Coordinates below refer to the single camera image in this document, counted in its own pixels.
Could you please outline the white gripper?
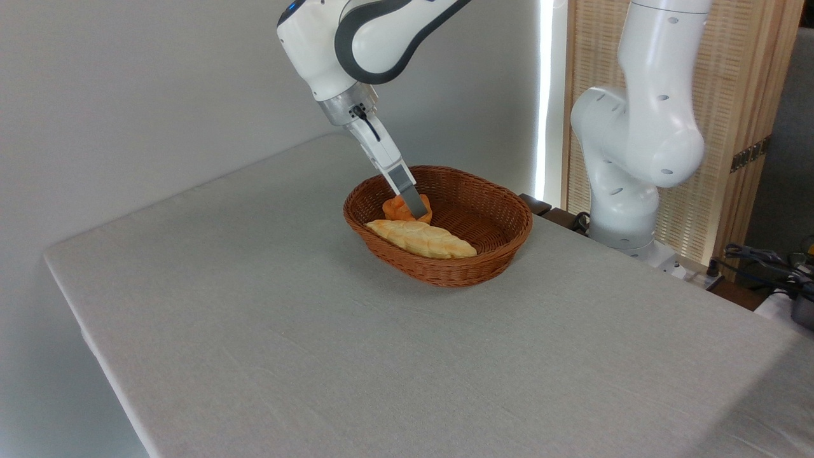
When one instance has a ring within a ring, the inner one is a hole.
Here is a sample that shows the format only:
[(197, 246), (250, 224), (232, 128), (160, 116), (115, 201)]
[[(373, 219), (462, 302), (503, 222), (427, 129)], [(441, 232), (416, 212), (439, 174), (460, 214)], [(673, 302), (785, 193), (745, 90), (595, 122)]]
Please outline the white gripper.
[(376, 168), (384, 173), (390, 188), (399, 195), (411, 216), (419, 219), (429, 214), (410, 169), (405, 165), (401, 151), (375, 113), (344, 113), (344, 127), (360, 143)]

